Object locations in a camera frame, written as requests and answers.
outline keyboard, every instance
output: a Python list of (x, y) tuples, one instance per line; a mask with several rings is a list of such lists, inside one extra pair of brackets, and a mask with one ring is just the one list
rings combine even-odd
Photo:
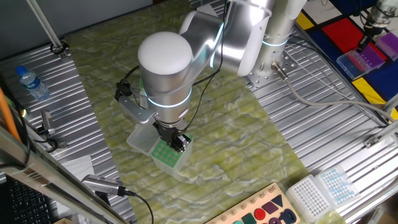
[(49, 199), (19, 181), (7, 177), (7, 182), (0, 185), (0, 197), (5, 199), (0, 202), (0, 216), (5, 223), (52, 223)]

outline wooden shape sorter board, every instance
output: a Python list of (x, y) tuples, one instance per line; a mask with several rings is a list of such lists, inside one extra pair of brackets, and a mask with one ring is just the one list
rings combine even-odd
[(206, 224), (296, 224), (300, 217), (276, 183), (244, 199)]

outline water bottle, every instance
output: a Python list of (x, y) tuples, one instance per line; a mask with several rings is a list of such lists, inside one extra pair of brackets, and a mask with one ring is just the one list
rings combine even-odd
[(36, 100), (45, 100), (49, 97), (49, 89), (40, 81), (35, 72), (27, 70), (22, 65), (18, 66), (15, 72), (19, 76), (19, 82), (30, 91)]

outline yellow stripe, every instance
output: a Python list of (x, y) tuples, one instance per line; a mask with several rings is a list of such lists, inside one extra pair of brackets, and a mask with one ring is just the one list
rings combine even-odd
[[(386, 101), (384, 101), (378, 95), (378, 93), (376, 93), (376, 91), (373, 90), (373, 88), (367, 83), (365, 79), (359, 78), (353, 81), (353, 84), (370, 103), (381, 104), (381, 105), (386, 103)], [(396, 109), (393, 109), (391, 116), (394, 119), (398, 119), (398, 111)]]
[(306, 16), (304, 16), (302, 12), (300, 12), (300, 14), (298, 15), (296, 22), (300, 25), (300, 27), (303, 30), (313, 27), (311, 21)]

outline purple tip rack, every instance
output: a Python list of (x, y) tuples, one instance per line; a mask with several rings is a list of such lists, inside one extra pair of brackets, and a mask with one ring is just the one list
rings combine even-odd
[(397, 58), (398, 58), (398, 37), (396, 37), (392, 32), (381, 37), (376, 42), (376, 46), (379, 47), (392, 60), (397, 60)]
[(371, 67), (370, 71), (380, 68), (381, 65), (384, 64), (383, 58), (380, 58), (380, 56), (375, 52), (371, 46), (366, 46), (365, 49), (359, 53), (361, 58), (365, 60), (365, 62)]

